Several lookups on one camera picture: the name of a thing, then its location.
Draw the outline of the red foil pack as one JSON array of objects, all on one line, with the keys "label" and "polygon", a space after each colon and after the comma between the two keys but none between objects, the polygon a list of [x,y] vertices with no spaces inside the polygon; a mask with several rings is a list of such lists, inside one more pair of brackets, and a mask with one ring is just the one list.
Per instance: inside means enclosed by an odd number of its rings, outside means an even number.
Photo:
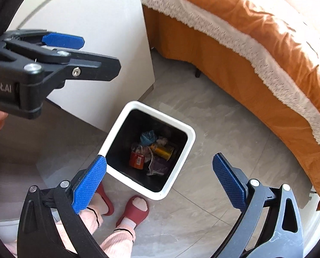
[{"label": "red foil pack", "polygon": [[143,169],[144,163],[145,163],[144,155],[136,152],[131,152],[130,160],[129,160],[130,167],[134,169]]}]

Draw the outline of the purple snack bag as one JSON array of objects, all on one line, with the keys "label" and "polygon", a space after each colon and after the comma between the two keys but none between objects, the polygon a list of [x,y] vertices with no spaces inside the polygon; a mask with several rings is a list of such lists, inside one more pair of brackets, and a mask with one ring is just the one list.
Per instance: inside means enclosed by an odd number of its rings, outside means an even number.
[{"label": "purple snack bag", "polygon": [[162,157],[158,157],[156,155],[152,155],[151,161],[148,166],[147,175],[159,175],[164,176],[169,171],[170,165],[168,161],[166,161]]}]

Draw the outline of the blue snack bag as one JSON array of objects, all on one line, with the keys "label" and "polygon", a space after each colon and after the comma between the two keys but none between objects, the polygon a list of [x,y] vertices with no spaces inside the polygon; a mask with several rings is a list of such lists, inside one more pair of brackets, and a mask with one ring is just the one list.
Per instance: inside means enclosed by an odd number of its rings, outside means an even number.
[{"label": "blue snack bag", "polygon": [[141,134],[141,137],[140,137],[141,146],[149,146],[152,143],[155,143],[155,141],[157,141],[157,137],[155,135],[154,130],[147,131]]}]

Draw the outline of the yellow snack cup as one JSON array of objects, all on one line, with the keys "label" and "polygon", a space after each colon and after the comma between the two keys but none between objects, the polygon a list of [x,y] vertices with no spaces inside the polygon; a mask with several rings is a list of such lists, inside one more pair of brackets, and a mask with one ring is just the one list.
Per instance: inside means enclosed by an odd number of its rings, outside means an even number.
[{"label": "yellow snack cup", "polygon": [[158,143],[151,144],[150,148],[154,154],[165,159],[166,161],[168,161],[171,158],[175,150],[173,147],[162,146]]}]

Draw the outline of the white square trash bin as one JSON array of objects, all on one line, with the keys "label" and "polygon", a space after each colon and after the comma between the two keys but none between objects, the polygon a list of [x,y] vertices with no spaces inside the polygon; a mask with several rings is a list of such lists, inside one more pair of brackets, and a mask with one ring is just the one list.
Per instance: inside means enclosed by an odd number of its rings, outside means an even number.
[{"label": "white square trash bin", "polygon": [[[141,146],[141,134],[154,130],[158,143],[175,150],[168,160],[169,171],[164,176],[147,175],[152,152],[150,146]],[[99,154],[107,161],[107,173],[141,195],[164,199],[179,175],[195,141],[194,129],[141,102],[126,104],[111,128]],[[145,156],[143,169],[129,166],[131,152]]]}]

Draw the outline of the left red slipper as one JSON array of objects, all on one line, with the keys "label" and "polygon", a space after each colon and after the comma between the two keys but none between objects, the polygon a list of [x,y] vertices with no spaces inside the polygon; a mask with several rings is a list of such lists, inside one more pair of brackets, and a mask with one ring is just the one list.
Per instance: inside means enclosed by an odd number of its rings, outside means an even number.
[{"label": "left red slipper", "polygon": [[107,196],[107,194],[105,193],[102,182],[99,184],[98,188],[96,189],[96,193],[98,193],[101,196],[101,198],[107,205],[108,210],[106,213],[104,213],[104,215],[111,216],[114,213],[114,205],[112,201],[109,199],[109,197]]}]

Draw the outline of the red slipper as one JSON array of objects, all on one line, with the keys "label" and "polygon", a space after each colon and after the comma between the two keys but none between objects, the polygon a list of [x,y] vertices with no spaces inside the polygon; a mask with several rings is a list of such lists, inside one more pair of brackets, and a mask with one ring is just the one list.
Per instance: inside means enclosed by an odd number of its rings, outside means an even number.
[{"label": "red slipper", "polygon": [[129,199],[124,209],[124,213],[116,222],[116,227],[120,224],[125,224],[126,219],[132,221],[133,228],[139,226],[149,214],[149,204],[141,196],[133,196]]},{"label": "red slipper", "polygon": [[114,213],[114,205],[112,201],[109,199],[109,197],[107,196],[107,194],[105,193],[102,182],[99,184],[98,188],[96,189],[96,193],[98,193],[101,196],[101,198],[107,205],[108,210],[106,213],[104,213],[104,215],[111,216]]}]

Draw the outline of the pink pajama left leg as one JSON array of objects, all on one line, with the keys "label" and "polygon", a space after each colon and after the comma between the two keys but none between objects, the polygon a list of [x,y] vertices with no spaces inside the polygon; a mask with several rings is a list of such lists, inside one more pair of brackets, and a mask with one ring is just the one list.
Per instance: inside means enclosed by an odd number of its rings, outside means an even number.
[{"label": "pink pajama left leg", "polygon": [[87,252],[89,246],[83,247],[80,243],[85,238],[92,240],[92,234],[103,223],[103,219],[95,205],[90,205],[80,211],[74,219],[75,221],[68,226],[66,226],[66,223],[69,224],[69,222],[62,222],[60,220],[56,223],[56,228],[64,247],[68,251],[82,257],[82,253]]}]

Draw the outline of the pink pajama leg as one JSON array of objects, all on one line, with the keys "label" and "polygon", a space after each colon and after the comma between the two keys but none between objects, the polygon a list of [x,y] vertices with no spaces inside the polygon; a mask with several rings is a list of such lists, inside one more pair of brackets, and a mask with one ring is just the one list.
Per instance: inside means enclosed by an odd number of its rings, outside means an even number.
[{"label": "pink pajama leg", "polygon": [[134,230],[118,228],[103,241],[100,248],[110,258],[130,258],[134,241]]},{"label": "pink pajama leg", "polygon": [[60,220],[56,223],[56,228],[64,247],[68,251],[82,257],[82,253],[87,252],[89,246],[83,247],[80,243],[85,238],[92,240],[92,234],[103,223],[103,219],[95,205],[90,205],[80,211],[74,219],[75,221],[68,226],[66,226],[66,223],[69,224],[69,222],[62,222]]}]

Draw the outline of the white cabinet side panel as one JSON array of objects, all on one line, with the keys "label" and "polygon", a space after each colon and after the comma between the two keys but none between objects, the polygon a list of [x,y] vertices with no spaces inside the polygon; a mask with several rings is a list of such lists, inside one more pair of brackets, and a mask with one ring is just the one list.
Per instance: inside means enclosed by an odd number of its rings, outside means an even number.
[{"label": "white cabinet side panel", "polygon": [[110,82],[69,80],[49,100],[108,132],[123,107],[150,91],[155,76],[141,0],[24,0],[9,28],[83,37],[83,50],[119,59]]}]

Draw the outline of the right red slipper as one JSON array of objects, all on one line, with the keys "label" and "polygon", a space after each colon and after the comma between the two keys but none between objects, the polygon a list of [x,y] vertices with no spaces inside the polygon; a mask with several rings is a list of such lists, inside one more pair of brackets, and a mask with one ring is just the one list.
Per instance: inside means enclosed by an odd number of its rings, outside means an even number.
[{"label": "right red slipper", "polygon": [[133,228],[139,226],[149,214],[149,204],[141,196],[133,196],[129,199],[124,209],[124,213],[116,222],[116,227],[120,224],[125,224],[126,219],[132,221]]}]

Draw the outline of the pink pajama right leg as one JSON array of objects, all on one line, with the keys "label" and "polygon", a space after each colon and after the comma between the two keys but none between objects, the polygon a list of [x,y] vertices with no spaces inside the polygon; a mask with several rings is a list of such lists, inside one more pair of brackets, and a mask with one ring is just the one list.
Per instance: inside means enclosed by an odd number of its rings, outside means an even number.
[{"label": "pink pajama right leg", "polygon": [[100,248],[110,258],[130,258],[134,241],[134,230],[118,228],[103,241]]}]

